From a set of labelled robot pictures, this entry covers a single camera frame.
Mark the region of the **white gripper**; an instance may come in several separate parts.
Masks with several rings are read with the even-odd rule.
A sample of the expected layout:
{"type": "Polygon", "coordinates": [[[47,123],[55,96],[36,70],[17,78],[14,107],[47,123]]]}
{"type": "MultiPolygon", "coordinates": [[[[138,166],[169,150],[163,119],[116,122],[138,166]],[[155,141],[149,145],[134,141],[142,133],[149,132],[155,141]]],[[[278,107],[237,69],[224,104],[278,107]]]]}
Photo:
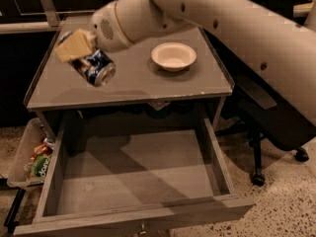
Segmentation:
{"type": "Polygon", "coordinates": [[[78,29],[66,34],[55,48],[55,54],[63,63],[92,54],[96,46],[104,52],[117,52],[131,47],[119,24],[117,2],[98,9],[91,17],[91,31],[78,29]]]}

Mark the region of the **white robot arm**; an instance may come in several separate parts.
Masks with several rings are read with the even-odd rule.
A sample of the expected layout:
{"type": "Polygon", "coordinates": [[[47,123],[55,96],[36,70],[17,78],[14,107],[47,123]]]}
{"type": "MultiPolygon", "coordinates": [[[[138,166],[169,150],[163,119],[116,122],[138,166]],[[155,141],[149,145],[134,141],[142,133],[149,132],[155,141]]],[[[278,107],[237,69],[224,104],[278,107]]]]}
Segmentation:
{"type": "Polygon", "coordinates": [[[55,49],[62,62],[201,27],[316,124],[316,33],[250,0],[115,0],[55,49]]]}

